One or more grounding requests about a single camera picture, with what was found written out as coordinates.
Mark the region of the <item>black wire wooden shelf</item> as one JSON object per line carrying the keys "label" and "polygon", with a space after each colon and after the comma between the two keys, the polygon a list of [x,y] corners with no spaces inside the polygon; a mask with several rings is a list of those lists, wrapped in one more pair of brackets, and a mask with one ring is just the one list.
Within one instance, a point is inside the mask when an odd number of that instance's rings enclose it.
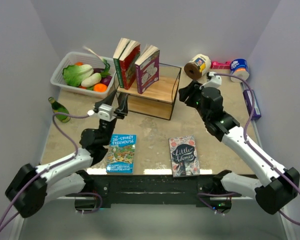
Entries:
{"label": "black wire wooden shelf", "polygon": [[128,110],[146,116],[170,120],[173,114],[182,68],[169,64],[159,64],[159,80],[153,83],[143,94],[137,91],[137,84],[130,89],[121,88],[115,80],[117,100],[127,98]]}

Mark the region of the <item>blue 26-storey treehouse book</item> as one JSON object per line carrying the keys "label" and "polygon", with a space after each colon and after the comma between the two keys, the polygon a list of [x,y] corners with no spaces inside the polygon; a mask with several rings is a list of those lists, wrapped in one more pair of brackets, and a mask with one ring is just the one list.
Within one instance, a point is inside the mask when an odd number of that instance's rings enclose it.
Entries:
{"label": "blue 26-storey treehouse book", "polygon": [[132,174],[137,136],[135,134],[113,134],[107,154],[106,172],[110,174]]}

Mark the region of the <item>red treehouse book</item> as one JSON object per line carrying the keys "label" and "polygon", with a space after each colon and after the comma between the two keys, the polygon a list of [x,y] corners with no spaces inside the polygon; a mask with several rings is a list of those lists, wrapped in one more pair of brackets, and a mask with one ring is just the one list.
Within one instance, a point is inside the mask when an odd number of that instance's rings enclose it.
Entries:
{"label": "red treehouse book", "polygon": [[128,90],[136,79],[135,62],[141,54],[141,44],[135,40],[129,40],[119,57],[123,88]]}

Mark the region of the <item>purple book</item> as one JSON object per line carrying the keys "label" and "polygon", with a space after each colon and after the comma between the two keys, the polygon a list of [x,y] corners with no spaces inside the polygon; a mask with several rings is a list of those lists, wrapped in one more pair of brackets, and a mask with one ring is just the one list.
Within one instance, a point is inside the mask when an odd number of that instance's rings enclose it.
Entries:
{"label": "purple book", "polygon": [[160,50],[154,45],[146,45],[135,61],[137,92],[143,94],[146,89],[159,80]]}

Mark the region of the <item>green 104-storey treehouse book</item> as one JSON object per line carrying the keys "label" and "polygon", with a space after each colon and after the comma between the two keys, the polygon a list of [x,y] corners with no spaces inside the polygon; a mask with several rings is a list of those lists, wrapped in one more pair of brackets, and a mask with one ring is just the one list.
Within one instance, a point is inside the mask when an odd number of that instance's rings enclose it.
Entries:
{"label": "green 104-storey treehouse book", "polygon": [[129,44],[130,40],[128,38],[122,37],[114,51],[113,54],[113,62],[118,78],[118,83],[121,88],[124,88],[124,82],[123,82],[123,77],[122,77],[122,71],[120,67],[120,56],[122,55],[123,51],[126,49],[127,45]]}

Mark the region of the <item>little women book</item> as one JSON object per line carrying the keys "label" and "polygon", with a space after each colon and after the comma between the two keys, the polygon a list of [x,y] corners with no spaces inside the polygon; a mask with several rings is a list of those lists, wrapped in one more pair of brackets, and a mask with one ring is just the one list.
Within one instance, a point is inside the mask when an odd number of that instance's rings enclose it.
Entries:
{"label": "little women book", "polygon": [[172,176],[174,178],[200,175],[195,137],[171,137],[168,139]]}

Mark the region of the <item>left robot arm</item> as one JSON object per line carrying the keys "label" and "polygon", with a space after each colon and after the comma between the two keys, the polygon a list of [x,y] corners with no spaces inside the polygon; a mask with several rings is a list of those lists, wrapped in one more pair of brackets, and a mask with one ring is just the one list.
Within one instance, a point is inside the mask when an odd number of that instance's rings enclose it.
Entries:
{"label": "left robot arm", "polygon": [[112,106],[116,93],[114,90],[96,102],[93,109],[83,116],[98,117],[99,126],[82,131],[79,145],[74,146],[73,153],[44,165],[27,163],[18,170],[5,196],[24,219],[59,197],[71,194],[89,196],[93,192],[94,180],[84,169],[106,156],[117,120],[128,114],[128,96],[118,101],[117,108]]}

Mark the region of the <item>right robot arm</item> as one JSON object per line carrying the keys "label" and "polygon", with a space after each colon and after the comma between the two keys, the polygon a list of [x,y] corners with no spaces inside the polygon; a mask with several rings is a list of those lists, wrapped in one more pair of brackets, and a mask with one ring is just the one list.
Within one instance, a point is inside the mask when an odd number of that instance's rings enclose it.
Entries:
{"label": "right robot arm", "polygon": [[240,123],[224,111],[219,89],[193,81],[178,93],[181,102],[198,111],[207,131],[232,149],[256,175],[256,178],[249,178],[229,170],[222,171],[212,185],[217,196],[235,192],[250,197],[271,215],[297,197],[298,193],[291,184],[299,185],[300,173],[294,167],[287,169],[252,139],[244,137]]}

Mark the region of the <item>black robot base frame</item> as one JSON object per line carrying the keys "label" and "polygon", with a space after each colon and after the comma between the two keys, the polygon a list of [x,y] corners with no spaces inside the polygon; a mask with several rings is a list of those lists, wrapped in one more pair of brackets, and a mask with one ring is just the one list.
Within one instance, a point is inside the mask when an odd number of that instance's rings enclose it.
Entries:
{"label": "black robot base frame", "polygon": [[195,205],[207,207],[210,198],[232,197],[216,175],[173,177],[172,175],[90,175],[77,194],[77,210],[126,205]]}

